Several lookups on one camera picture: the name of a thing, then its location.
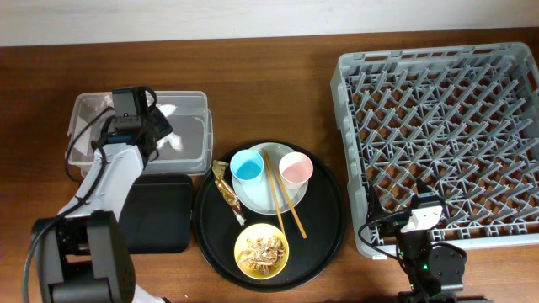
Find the food in bowl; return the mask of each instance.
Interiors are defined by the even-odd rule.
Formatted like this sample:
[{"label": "food in bowl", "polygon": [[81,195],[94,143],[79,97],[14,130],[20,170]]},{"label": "food in bowl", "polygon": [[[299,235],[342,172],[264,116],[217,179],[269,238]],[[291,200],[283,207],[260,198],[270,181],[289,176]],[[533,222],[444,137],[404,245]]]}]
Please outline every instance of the food in bowl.
[{"label": "food in bowl", "polygon": [[278,268],[285,256],[285,247],[276,236],[247,239],[247,249],[240,252],[237,262],[246,264],[268,276],[274,268]]}]

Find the black tray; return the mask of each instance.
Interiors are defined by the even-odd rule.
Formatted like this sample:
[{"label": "black tray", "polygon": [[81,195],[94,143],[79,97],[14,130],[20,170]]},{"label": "black tray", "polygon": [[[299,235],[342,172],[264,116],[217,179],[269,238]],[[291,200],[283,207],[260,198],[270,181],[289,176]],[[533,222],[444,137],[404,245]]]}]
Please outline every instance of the black tray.
[{"label": "black tray", "polygon": [[[343,196],[333,174],[309,151],[282,144],[308,155],[314,172],[305,197],[296,207],[307,239],[302,238],[291,212],[284,213],[282,218],[291,253],[285,268],[274,278],[256,280],[242,273],[234,259],[234,244],[243,229],[255,223],[269,223],[279,228],[277,215],[261,215],[243,206],[247,222],[240,226],[219,193],[212,172],[206,174],[193,209],[195,235],[205,259],[223,278],[251,290],[288,290],[315,278],[339,250],[346,228]],[[254,145],[231,151],[222,161],[230,162],[236,152]],[[232,184],[230,169],[227,169],[225,179]]]},{"label": "black tray", "polygon": [[193,181],[186,175],[142,175],[125,199],[120,229],[130,254],[181,253],[191,237]]}]

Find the pink cup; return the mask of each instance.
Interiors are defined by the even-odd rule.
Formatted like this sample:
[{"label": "pink cup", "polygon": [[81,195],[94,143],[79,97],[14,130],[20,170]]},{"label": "pink cup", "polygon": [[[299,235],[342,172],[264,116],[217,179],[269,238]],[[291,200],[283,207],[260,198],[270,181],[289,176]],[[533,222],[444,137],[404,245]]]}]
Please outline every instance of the pink cup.
[{"label": "pink cup", "polygon": [[279,174],[288,189],[299,189],[312,176],[311,159],[300,152],[290,152],[280,159]]}]

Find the black round tray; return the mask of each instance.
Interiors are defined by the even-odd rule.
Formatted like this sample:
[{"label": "black round tray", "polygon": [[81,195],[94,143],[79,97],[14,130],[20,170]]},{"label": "black round tray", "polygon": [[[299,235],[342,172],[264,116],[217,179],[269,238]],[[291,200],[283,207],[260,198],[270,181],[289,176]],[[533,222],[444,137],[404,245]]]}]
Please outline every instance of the black round tray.
[{"label": "black round tray", "polygon": [[[256,280],[242,273],[234,259],[234,244],[237,236],[247,226],[269,223],[279,228],[277,215],[261,215],[243,206],[242,211],[247,221],[244,226],[240,226],[232,209],[219,193],[212,171],[206,174],[193,209],[195,235],[205,259],[223,278],[250,290],[288,290],[315,278],[339,250],[346,228],[343,196],[333,174],[309,151],[292,144],[282,144],[308,155],[314,165],[314,172],[309,179],[305,197],[296,206],[307,239],[302,238],[291,212],[282,214],[290,256],[285,268],[274,278]],[[222,161],[230,162],[236,152],[254,145],[231,151]],[[225,179],[232,184],[230,169],[227,169]]]}]

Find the yellow bowl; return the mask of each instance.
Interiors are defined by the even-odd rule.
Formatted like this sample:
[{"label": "yellow bowl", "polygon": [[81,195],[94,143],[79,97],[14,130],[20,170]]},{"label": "yellow bowl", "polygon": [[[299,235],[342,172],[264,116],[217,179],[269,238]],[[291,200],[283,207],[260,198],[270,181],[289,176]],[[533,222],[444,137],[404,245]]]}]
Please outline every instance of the yellow bowl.
[{"label": "yellow bowl", "polygon": [[[283,260],[279,264],[277,268],[273,268],[269,275],[263,275],[260,273],[257,269],[251,269],[249,266],[244,264],[239,264],[237,261],[239,259],[239,254],[247,249],[247,239],[256,239],[260,237],[272,237],[276,236],[278,237],[282,243],[283,247],[285,248],[285,254],[283,255]],[[286,265],[286,262],[288,262],[288,255],[290,254],[290,248],[288,248],[288,241],[286,240],[285,235],[275,226],[272,226],[270,224],[265,223],[259,223],[255,225],[251,225],[244,229],[241,234],[237,237],[236,245],[234,246],[234,258],[236,259],[236,264],[240,268],[240,270],[246,274],[248,277],[253,279],[269,279],[275,277],[278,273],[280,273],[281,270]]]}]

